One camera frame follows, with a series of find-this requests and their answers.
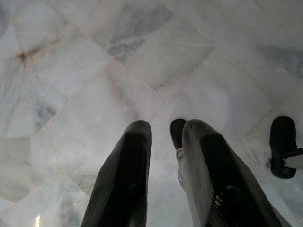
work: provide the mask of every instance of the white marble tile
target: white marble tile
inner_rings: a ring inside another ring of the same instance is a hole
[[[31,86],[31,97],[35,119],[35,128],[38,132],[67,102],[67,97],[49,84],[43,83],[34,73],[28,71]]]
[[[24,0],[2,0],[0,8],[4,21],[10,21],[25,2]]]
[[[48,127],[30,138],[31,190],[37,189],[59,173],[59,163]]]
[[[59,4],[58,9],[73,18],[74,10],[66,10],[64,4]],[[83,18],[76,13],[76,21],[83,23],[82,29],[121,62],[173,17],[164,6],[149,0],[103,0],[99,4],[93,1],[92,5],[93,9],[91,5],[80,9]]]
[[[22,56],[0,60],[0,138],[34,133],[30,93]]]
[[[46,1],[29,0],[14,17],[18,32],[58,32],[66,21]]]
[[[212,49],[190,24],[174,17],[148,37],[125,66],[158,90],[191,75]]]
[[[50,122],[62,173],[96,175],[128,124],[141,118],[148,88],[123,70],[108,64]]]
[[[12,58],[20,53],[14,24],[9,23],[3,37],[0,37],[0,59]]]
[[[174,155],[175,150],[163,152]],[[187,196],[177,178],[178,169],[165,160],[155,160],[153,156],[151,153],[146,226],[192,227]]]
[[[58,177],[1,213],[9,227],[79,227],[89,197],[67,177]]]
[[[224,10],[221,10],[212,0],[161,0],[161,2],[176,15],[190,22],[207,38],[210,38],[225,20]]]
[[[8,200],[5,200],[5,199],[3,199],[3,198],[0,198],[0,213],[1,213],[4,209],[6,209],[6,208],[8,208],[8,207],[10,207],[10,206],[12,206],[12,205],[13,205],[12,202],[10,202],[10,201],[8,201]]]
[[[170,120],[201,119],[233,143],[271,108],[251,78],[214,50],[164,111]]]
[[[54,4],[54,7],[58,9],[69,20],[76,22],[78,25],[84,25],[94,15],[101,0],[60,0]]]
[[[288,180],[276,178],[271,174],[268,160],[271,158],[269,146],[270,127],[273,120],[278,116],[284,115],[293,118],[297,130],[297,145],[298,147],[303,147],[302,88],[302,85],[299,86],[290,99],[266,116],[244,137],[245,146],[257,160],[297,220],[301,219],[303,212],[303,173],[298,170],[296,176]]]
[[[302,1],[292,1],[291,4],[287,4],[282,0],[256,0],[255,2],[287,31],[296,32],[297,35],[302,34]]]
[[[29,138],[0,140],[0,197],[16,202],[29,194]]]
[[[67,97],[76,94],[110,59],[98,45],[71,27],[60,32],[54,42],[25,57],[30,71]]]
[[[279,103],[303,81],[302,43],[255,2],[233,8],[211,39]]]

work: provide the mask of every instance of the floor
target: floor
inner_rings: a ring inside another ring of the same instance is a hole
[[[221,132],[270,202],[303,227],[303,171],[268,167],[287,115],[303,147],[303,2],[1,0],[0,227],[79,227],[124,129],[148,120],[148,227],[191,227],[169,124]]]

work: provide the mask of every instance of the marble tile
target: marble tile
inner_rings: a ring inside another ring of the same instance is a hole
[[[244,137],[245,146],[257,160],[297,220],[302,218],[303,212],[303,172],[298,170],[296,176],[288,180],[276,178],[271,174],[268,160],[271,158],[269,146],[270,127],[272,121],[278,116],[286,115],[293,118],[297,130],[297,145],[298,147],[303,147],[302,88],[302,85],[299,86],[291,98],[286,100],[284,104],[268,116],[264,117],[264,119]]]
[[[21,52],[14,24],[9,23],[3,37],[0,38],[0,59],[12,58],[19,55]]]
[[[3,199],[3,198],[0,198],[0,213],[4,210],[4,209],[6,209],[6,208],[8,208],[8,207],[10,207],[10,206],[12,206],[13,205],[13,203],[12,202],[10,202],[10,201],[8,201],[8,200],[5,200],[5,199]]]
[[[64,107],[67,97],[53,86],[43,83],[31,70],[28,71],[28,76],[31,86],[35,128],[38,132]]]
[[[201,119],[232,144],[273,108],[267,95],[214,50],[164,111],[169,120]]]
[[[233,8],[211,39],[279,103],[303,81],[302,43],[294,42],[255,2],[243,1]]]
[[[213,47],[184,20],[174,17],[125,61],[153,90],[189,76]]]
[[[25,2],[24,0],[2,0],[0,8],[4,21],[10,21]]]
[[[31,191],[54,179],[59,173],[58,159],[48,127],[30,138]]]
[[[97,175],[73,175],[70,174],[69,178],[75,182],[83,191],[86,192],[87,195],[91,195],[93,188],[95,186],[95,182],[97,179]]]
[[[151,153],[148,183],[147,227],[192,227],[187,195],[179,185],[178,169],[166,160],[155,160]]]
[[[110,62],[50,122],[61,172],[72,179],[96,175],[128,124],[143,116],[149,90],[124,70]]]
[[[67,97],[75,95],[110,59],[98,45],[71,27],[25,58],[31,72]]]
[[[30,93],[22,56],[0,60],[0,138],[34,133]]]
[[[302,9],[303,3],[301,1],[293,1],[291,4],[282,0],[256,0],[255,2],[287,31],[295,31],[297,35],[302,34],[303,16],[300,9]]]
[[[86,24],[98,8],[101,0],[64,0],[57,1],[54,7],[62,12],[69,20],[76,22],[78,25]]]
[[[14,17],[18,32],[58,32],[66,21],[46,1],[28,0]]]
[[[79,2],[70,3],[74,7]],[[65,3],[58,9],[82,24],[82,29],[117,60],[124,62],[145,39],[169,21],[173,14],[161,4],[148,0],[103,0],[82,8],[81,15],[67,10]]]
[[[0,140],[0,197],[17,202],[29,194],[29,138]]]
[[[176,15],[190,22],[206,38],[211,38],[211,34],[226,18],[224,10],[227,7],[220,9],[212,0],[161,0],[161,2]]]
[[[70,179],[61,176],[1,213],[9,227],[79,227],[89,197]]]

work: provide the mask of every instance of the marble floor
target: marble floor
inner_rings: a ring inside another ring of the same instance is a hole
[[[273,206],[303,227],[303,171],[272,176],[269,129],[303,147],[303,2],[1,0],[0,227],[79,227],[126,126],[151,124],[148,227],[191,227],[169,135],[221,132]]]

